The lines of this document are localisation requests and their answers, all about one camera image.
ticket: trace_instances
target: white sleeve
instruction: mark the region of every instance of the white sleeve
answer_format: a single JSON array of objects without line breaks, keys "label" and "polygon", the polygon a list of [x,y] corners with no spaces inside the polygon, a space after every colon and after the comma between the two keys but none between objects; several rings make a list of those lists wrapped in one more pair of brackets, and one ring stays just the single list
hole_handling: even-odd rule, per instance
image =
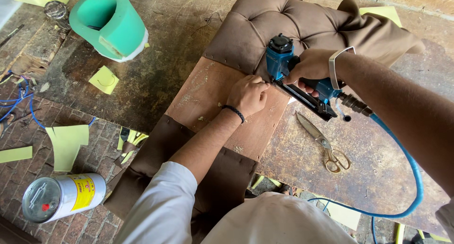
[{"label": "white sleeve", "polygon": [[176,162],[165,162],[133,206],[115,244],[190,244],[197,181]]},{"label": "white sleeve", "polygon": [[451,201],[441,206],[441,208],[435,212],[435,217],[440,222],[441,226],[446,230],[451,241],[454,240],[454,197]]}]

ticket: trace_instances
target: metal bangle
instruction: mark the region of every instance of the metal bangle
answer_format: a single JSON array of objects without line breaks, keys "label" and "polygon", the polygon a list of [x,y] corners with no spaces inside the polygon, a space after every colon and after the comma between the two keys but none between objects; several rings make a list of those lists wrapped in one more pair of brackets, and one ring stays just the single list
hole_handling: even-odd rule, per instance
[{"label": "metal bangle", "polygon": [[339,84],[337,83],[336,66],[334,65],[334,61],[336,60],[336,57],[338,57],[338,55],[340,55],[341,53],[343,53],[345,51],[356,54],[355,47],[353,47],[353,46],[346,47],[344,49],[338,50],[333,55],[331,55],[330,60],[328,61],[328,64],[330,66],[331,85],[333,86],[334,90],[340,90]]}]

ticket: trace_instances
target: yellow label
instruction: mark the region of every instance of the yellow label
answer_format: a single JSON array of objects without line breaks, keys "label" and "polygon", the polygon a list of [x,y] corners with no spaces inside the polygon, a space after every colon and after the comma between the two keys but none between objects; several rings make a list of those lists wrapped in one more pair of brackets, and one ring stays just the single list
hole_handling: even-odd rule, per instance
[{"label": "yellow label", "polygon": [[94,197],[93,180],[85,174],[67,175],[70,177],[77,187],[77,198],[73,210],[88,207]]}]

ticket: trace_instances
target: brick floor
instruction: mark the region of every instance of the brick floor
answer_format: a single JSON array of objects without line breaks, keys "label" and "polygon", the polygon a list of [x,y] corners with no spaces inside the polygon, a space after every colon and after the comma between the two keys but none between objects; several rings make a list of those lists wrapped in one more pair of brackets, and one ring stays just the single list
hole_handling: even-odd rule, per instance
[{"label": "brick floor", "polygon": [[[0,100],[16,98],[16,85],[11,82],[0,85]],[[46,127],[88,124],[93,118],[38,97],[33,99],[33,109]],[[0,116],[6,112],[7,109],[0,108]],[[22,102],[13,112],[21,117],[29,114],[30,109],[28,104]],[[89,130],[89,145],[81,146],[69,174],[96,172],[107,181],[118,174],[122,168],[116,166],[114,160],[120,156],[116,149],[119,131],[118,125],[96,120]],[[0,215],[43,244],[111,243],[122,220],[102,205],[46,224],[33,224],[24,218],[21,202],[28,185],[40,177],[66,173],[54,172],[52,143],[45,130],[35,121],[28,119],[17,122],[6,132],[0,139],[0,150],[33,146],[33,158],[0,164]]]}]

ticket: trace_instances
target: hose fitting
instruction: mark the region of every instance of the hose fitting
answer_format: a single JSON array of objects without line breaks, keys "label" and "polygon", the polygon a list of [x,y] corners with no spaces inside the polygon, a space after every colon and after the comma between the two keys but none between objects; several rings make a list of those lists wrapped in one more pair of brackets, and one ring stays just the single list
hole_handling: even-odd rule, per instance
[{"label": "hose fitting", "polygon": [[337,97],[342,101],[342,105],[353,109],[354,112],[361,113],[367,117],[370,117],[374,113],[364,102],[358,100],[351,94],[346,95],[341,92]]}]

